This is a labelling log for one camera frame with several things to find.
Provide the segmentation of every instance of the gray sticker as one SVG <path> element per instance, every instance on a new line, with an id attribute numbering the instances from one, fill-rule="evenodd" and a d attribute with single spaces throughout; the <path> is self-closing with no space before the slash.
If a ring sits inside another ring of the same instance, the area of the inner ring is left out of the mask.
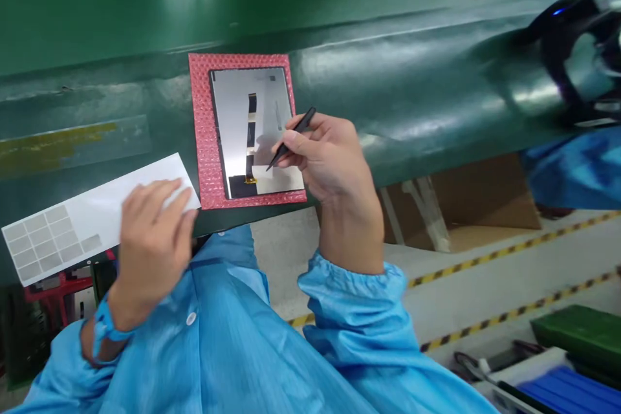
<path id="1" fill-rule="evenodd" d="M 26 236 L 26 228 L 23 223 L 18 223 L 5 230 L 5 238 L 7 241 L 13 241 L 22 236 Z"/>
<path id="2" fill-rule="evenodd" d="M 102 246 L 102 240 L 101 238 L 99 238 L 99 235 L 91 236 L 90 238 L 87 238 L 84 241 L 82 241 L 82 249 L 84 249 L 84 252 L 91 251 L 101 246 Z"/>
<path id="3" fill-rule="evenodd" d="M 80 257 L 82 255 L 82 248 L 79 244 L 75 244 L 73 246 L 69 246 L 67 249 L 63 249 L 60 252 L 60 257 L 63 262 L 69 262 L 70 260 L 75 259 L 76 257 Z"/>
<path id="4" fill-rule="evenodd" d="M 59 249 L 64 249 L 68 248 L 72 244 L 77 243 L 78 237 L 76 236 L 75 232 L 71 231 L 60 235 L 57 238 L 54 238 L 54 240 L 56 242 L 56 246 L 58 246 Z"/>
<path id="5" fill-rule="evenodd" d="M 34 250 L 37 253 L 38 258 L 43 258 L 49 256 L 51 253 L 56 252 L 56 246 L 54 245 L 54 241 L 46 241 L 38 246 L 34 247 Z"/>
<path id="6" fill-rule="evenodd" d="M 20 268 L 17 273 L 22 281 L 26 281 L 30 278 L 34 278 L 41 274 L 41 267 L 38 262 L 31 263 L 30 265 Z"/>
<path id="7" fill-rule="evenodd" d="M 41 259 L 39 263 L 41 264 L 41 268 L 43 269 L 43 271 L 47 272 L 48 270 L 52 270 L 54 267 L 58 267 L 63 262 L 60 260 L 60 256 L 58 255 L 58 253 L 54 252 L 51 256 L 47 256 Z"/>
<path id="8" fill-rule="evenodd" d="M 30 249 L 30 240 L 28 239 L 28 236 L 16 239 L 15 241 L 11 241 L 8 244 L 8 249 L 13 255 L 24 252 L 26 249 Z"/>
<path id="9" fill-rule="evenodd" d="M 68 216 L 69 214 L 67 213 L 67 208 L 64 204 L 59 205 L 58 207 L 54 207 L 53 209 L 45 212 L 45 218 L 47 218 L 48 223 L 59 221 Z"/>
<path id="10" fill-rule="evenodd" d="M 56 223 L 52 223 L 50 225 L 50 229 L 52 230 L 52 235 L 54 235 L 54 237 L 60 236 L 62 233 L 67 233 L 73 229 L 71 219 L 66 218 Z"/>
<path id="11" fill-rule="evenodd" d="M 33 263 L 37 259 L 37 256 L 34 255 L 34 249 L 28 249 L 24 252 L 20 252 L 19 254 L 13 257 L 15 261 L 15 266 L 17 268 L 21 268 L 29 263 Z"/>
<path id="12" fill-rule="evenodd" d="M 45 216 L 43 214 L 28 219 L 24 223 L 26 224 L 26 229 L 29 233 L 33 232 L 34 230 L 38 230 L 39 228 L 43 228 L 47 225 L 47 223 L 45 222 Z"/>
<path id="13" fill-rule="evenodd" d="M 52 234 L 50 233 L 50 229 L 46 226 L 40 230 L 36 230 L 35 232 L 30 233 L 30 240 L 33 245 L 41 244 L 48 239 L 52 239 Z"/>

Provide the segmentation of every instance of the elastic cuff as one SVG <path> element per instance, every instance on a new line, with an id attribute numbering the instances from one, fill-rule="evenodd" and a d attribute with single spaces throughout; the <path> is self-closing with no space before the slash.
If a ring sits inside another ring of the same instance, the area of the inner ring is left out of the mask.
<path id="1" fill-rule="evenodd" d="M 309 261 L 309 271 L 300 276 L 298 285 L 304 288 L 322 284 L 330 289 L 353 296 L 375 299 L 400 300 L 405 291 L 407 279 L 401 269 L 384 262 L 384 274 L 363 275 L 350 272 L 335 265 L 315 252 Z"/>

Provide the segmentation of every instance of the blue wrist strap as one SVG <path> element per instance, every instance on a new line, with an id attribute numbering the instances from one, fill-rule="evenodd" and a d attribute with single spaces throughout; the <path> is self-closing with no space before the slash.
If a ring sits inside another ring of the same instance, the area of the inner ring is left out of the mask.
<path id="1" fill-rule="evenodd" d="M 93 360 L 99 365 L 110 365 L 115 361 L 104 362 L 99 359 L 99 352 L 102 348 L 102 342 L 105 338 L 114 342 L 127 341 L 134 335 L 135 330 L 130 332 L 122 332 L 114 327 L 114 321 L 112 320 L 112 314 L 108 307 L 108 295 L 103 297 L 99 303 L 97 312 L 95 312 L 94 325 L 93 325 Z"/>

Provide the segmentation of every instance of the sleeve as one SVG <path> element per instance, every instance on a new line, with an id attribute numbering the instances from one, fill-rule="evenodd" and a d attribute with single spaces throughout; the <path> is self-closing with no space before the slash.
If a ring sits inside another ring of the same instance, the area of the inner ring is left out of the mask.
<path id="1" fill-rule="evenodd" d="M 52 341 L 52 353 L 34 379 L 24 403 L 12 413 L 77 413 L 105 393 L 118 358 L 94 369 L 82 356 L 80 331 L 84 321 L 62 330 Z"/>
<path id="2" fill-rule="evenodd" d="M 421 353 L 401 304 L 406 277 L 385 264 L 384 275 L 360 275 L 318 252 L 298 285 L 316 325 L 308 342 L 380 413 L 497 413 L 459 377 Z"/>

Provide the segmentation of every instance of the blue plastic bin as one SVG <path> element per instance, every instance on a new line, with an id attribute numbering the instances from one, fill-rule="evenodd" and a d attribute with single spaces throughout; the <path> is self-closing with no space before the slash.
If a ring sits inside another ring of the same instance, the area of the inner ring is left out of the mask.
<path id="1" fill-rule="evenodd" d="M 559 367 L 517 387 L 561 414 L 621 414 L 621 391 Z"/>

